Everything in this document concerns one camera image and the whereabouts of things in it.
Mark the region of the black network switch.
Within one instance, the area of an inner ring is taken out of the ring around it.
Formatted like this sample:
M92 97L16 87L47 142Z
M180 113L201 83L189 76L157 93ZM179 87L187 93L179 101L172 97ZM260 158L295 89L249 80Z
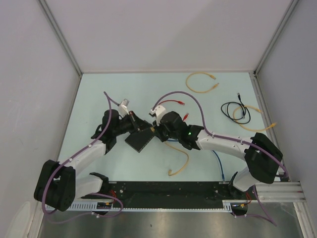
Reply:
M154 137L154 132L148 128L139 132L130 134L125 142L132 147L135 151L140 153L144 147L151 141Z

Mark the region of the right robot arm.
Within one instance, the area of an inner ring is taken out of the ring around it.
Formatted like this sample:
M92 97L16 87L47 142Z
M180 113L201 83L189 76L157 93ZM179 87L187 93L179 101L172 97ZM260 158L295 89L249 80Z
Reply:
M174 111L151 110L150 115L155 119L154 134L162 142L174 139L188 150L214 150L245 161L246 168L233 175L228 187L234 199L240 199L258 182L272 184L282 166L282 153L262 133L250 138L229 137L207 132L199 125L187 125Z

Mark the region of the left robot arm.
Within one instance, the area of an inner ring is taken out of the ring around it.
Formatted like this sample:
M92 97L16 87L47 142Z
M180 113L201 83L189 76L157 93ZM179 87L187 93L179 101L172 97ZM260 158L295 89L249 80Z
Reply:
M34 199L58 211L66 211L76 198L104 198L110 193L107 176L93 172L85 178L78 175L92 162L106 155L116 144L116 138L128 133L131 147L141 151L152 138L151 124L133 111L121 117L117 110L104 113L89 145L64 162L47 160L42 167Z

